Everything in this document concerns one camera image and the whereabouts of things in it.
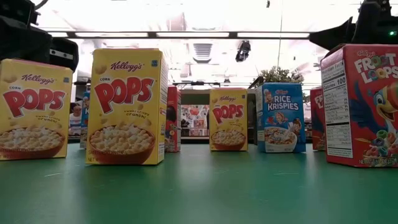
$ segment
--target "cereal box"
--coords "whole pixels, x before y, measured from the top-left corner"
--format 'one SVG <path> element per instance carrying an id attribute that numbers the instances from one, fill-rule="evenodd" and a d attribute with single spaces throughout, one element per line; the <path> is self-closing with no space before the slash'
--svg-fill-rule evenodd
<path id="1" fill-rule="evenodd" d="M 310 90 L 311 101 L 311 126 L 312 126 L 312 149 L 325 150 L 325 109 L 323 107 L 322 88 Z"/>
<path id="2" fill-rule="evenodd" d="M 88 109 L 90 108 L 90 92 L 85 91 L 81 107 L 81 133 L 80 148 L 86 149 L 87 144 L 87 127 L 88 127 Z"/>
<path id="3" fill-rule="evenodd" d="M 167 92 L 165 151 L 179 152 L 181 148 L 181 92 L 169 86 Z"/>
<path id="4" fill-rule="evenodd" d="M 168 70 L 157 49 L 94 51 L 86 163 L 164 159 Z"/>
<path id="5" fill-rule="evenodd" d="M 348 44 L 321 61 L 328 162 L 398 167 L 397 53 Z"/>
<path id="6" fill-rule="evenodd" d="M 209 138 L 212 151 L 248 150 L 248 93 L 243 88 L 210 90 Z"/>
<path id="7" fill-rule="evenodd" d="M 65 157 L 72 71 L 5 59 L 0 64 L 0 160 Z"/>
<path id="8" fill-rule="evenodd" d="M 266 83 L 258 87 L 256 111 L 261 152 L 305 152 L 301 84 Z"/>

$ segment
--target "rice krispies cereal box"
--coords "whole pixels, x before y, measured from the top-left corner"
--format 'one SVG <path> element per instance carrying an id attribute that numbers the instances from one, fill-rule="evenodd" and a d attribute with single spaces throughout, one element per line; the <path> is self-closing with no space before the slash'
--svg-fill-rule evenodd
<path id="1" fill-rule="evenodd" d="M 86 149 L 87 145 L 87 130 L 88 130 L 88 109 L 90 108 L 90 91 L 85 91 L 83 94 L 83 101 L 81 106 L 81 133 L 80 133 L 80 148 Z"/>
<path id="2" fill-rule="evenodd" d="M 328 162 L 398 167 L 397 53 L 348 44 L 321 61 Z"/>
<path id="3" fill-rule="evenodd" d="M 311 126 L 312 149 L 324 151 L 326 147 L 325 137 L 325 109 L 323 107 L 322 88 L 310 90 L 311 101 Z"/>
<path id="4" fill-rule="evenodd" d="M 168 70 L 157 49 L 94 51 L 86 163 L 164 159 Z"/>
<path id="5" fill-rule="evenodd" d="M 167 91 L 165 151 L 181 150 L 181 91 L 169 86 Z"/>
<path id="6" fill-rule="evenodd" d="M 71 88 L 69 68 L 0 63 L 0 160 L 67 155 Z"/>
<path id="7" fill-rule="evenodd" d="M 210 90 L 209 138 L 212 151 L 248 150 L 248 93 L 244 88 Z"/>
<path id="8" fill-rule="evenodd" d="M 301 84 L 266 83 L 258 87 L 256 112 L 261 152 L 305 152 Z"/>

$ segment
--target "person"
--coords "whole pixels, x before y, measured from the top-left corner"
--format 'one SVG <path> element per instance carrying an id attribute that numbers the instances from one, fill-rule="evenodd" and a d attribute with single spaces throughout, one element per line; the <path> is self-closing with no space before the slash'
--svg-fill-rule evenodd
<path id="1" fill-rule="evenodd" d="M 69 135 L 79 136 L 81 131 L 81 106 L 74 103 L 71 106 L 72 113 L 69 115 Z"/>

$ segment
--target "green surface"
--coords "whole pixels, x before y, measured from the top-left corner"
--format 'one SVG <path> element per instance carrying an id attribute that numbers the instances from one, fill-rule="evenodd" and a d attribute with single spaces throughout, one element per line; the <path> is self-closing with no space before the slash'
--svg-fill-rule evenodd
<path id="1" fill-rule="evenodd" d="M 71 144 L 67 159 L 0 162 L 0 223 L 398 222 L 397 169 L 249 148 L 183 145 L 158 166 L 87 166 Z"/>

